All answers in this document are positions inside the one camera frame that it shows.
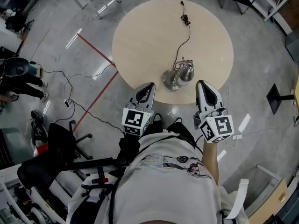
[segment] round wooden table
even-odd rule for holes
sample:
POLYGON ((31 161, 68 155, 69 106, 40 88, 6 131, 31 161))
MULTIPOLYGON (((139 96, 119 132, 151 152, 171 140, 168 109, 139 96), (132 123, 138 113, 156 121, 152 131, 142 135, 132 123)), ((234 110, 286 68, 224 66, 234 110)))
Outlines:
POLYGON ((132 88, 154 82, 155 100, 168 104, 194 103, 198 80, 221 88, 234 60, 233 45, 222 23, 202 6, 183 0, 191 37, 179 50, 177 61, 182 57, 193 60, 194 78, 177 91, 164 86, 161 76, 172 68, 178 47, 189 35, 181 20, 180 2, 151 0, 135 7, 119 23, 112 45, 113 60, 122 78, 132 88))

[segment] graphic print on shirt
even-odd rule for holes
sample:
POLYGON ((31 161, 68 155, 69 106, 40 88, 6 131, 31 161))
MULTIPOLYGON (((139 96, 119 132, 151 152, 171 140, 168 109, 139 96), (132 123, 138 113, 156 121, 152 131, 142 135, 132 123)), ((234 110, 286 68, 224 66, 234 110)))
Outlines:
POLYGON ((212 179, 208 170, 204 167, 198 158, 179 156, 177 158, 162 155, 162 154, 149 154, 141 159, 141 166, 154 166, 158 168, 175 168, 178 170, 186 170, 187 174, 197 178, 212 179))

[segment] white strap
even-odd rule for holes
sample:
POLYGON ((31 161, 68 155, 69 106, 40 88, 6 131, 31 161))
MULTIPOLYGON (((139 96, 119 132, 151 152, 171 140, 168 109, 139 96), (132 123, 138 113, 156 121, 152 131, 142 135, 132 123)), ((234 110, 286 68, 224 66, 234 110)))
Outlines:
POLYGON ((245 201, 248 184, 249 184, 249 179, 240 180, 239 189, 238 189, 237 197, 235 199, 234 206, 230 211, 230 214, 225 219, 234 219, 239 214, 245 201))

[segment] white t-shirt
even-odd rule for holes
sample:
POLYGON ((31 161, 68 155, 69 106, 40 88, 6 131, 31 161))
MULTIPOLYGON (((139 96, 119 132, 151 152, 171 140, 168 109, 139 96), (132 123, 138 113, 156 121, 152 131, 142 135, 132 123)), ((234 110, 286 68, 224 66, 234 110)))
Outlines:
MULTIPOLYGON (((174 135, 156 133, 142 137, 140 150, 147 145, 174 135)), ((151 144, 126 168, 115 193, 114 224, 140 224, 167 221, 176 224, 221 223, 220 210, 231 210, 234 195, 218 187, 205 166, 198 150, 178 138, 151 144)), ((108 174, 109 182, 116 179, 108 174)), ((69 213, 81 201, 74 195, 69 213)), ((101 207, 102 217, 95 223, 108 224, 110 200, 101 207)), ((249 223, 242 208, 238 223, 249 223)))

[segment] concrete floor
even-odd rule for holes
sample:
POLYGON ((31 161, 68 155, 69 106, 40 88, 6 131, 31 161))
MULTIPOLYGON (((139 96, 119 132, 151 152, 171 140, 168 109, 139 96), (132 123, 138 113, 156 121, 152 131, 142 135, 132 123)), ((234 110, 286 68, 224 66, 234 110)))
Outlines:
MULTIPOLYGON (((110 1, 93 2, 100 10, 110 1)), ((101 13, 103 19, 99 21, 89 7, 81 10, 73 0, 39 0, 29 16, 35 22, 24 43, 21 57, 40 63, 46 71, 63 70, 68 77, 75 73, 97 74, 108 65, 105 59, 80 38, 68 49, 66 45, 82 29, 80 34, 113 60, 112 38, 119 21, 132 8, 146 1, 114 2, 101 13)), ((240 15, 233 2, 221 9, 217 0, 189 1, 200 4, 218 17, 232 40, 234 66, 220 92, 233 117, 236 134, 239 134, 238 127, 247 113, 251 119, 236 148, 229 148, 224 141, 218 144, 219 153, 227 151, 219 161, 220 184, 232 191, 237 189, 240 178, 249 178, 249 203, 267 181, 255 168, 256 164, 261 164, 287 181, 297 167, 299 133, 292 120, 298 114, 297 108, 292 101, 284 101, 273 115, 266 95, 274 83, 281 94, 289 94, 296 84, 298 67, 285 49, 285 36, 277 25, 270 21, 263 22, 254 10, 249 9, 246 14, 240 15)), ((97 79, 73 77, 71 97, 87 109, 115 72, 116 68, 111 66, 97 79)), ((44 112, 47 124, 72 114, 73 107, 69 110, 63 103, 65 79, 62 74, 44 74, 43 80, 49 83, 48 102, 41 103, 37 98, 22 95, 1 115, 0 127, 17 127, 29 139, 31 110, 44 112)), ((120 127, 122 109, 130 91, 131 88, 118 74, 90 112, 120 127)), ((195 104, 173 106, 155 102, 153 109, 163 114, 167 124, 172 122, 173 117, 182 117, 195 138, 201 135, 193 127, 192 116, 197 110, 195 104)), ((73 118, 78 121, 83 114, 84 111, 76 106, 73 118)), ((63 120, 59 124, 68 127, 67 122, 63 120)), ((78 138, 86 133, 92 133, 93 138, 80 143, 80 146, 88 154, 94 158, 117 156, 118 141, 122 137, 119 131, 88 114, 75 132, 78 138)), ((235 145, 235 140, 229 139, 228 144, 235 145)))

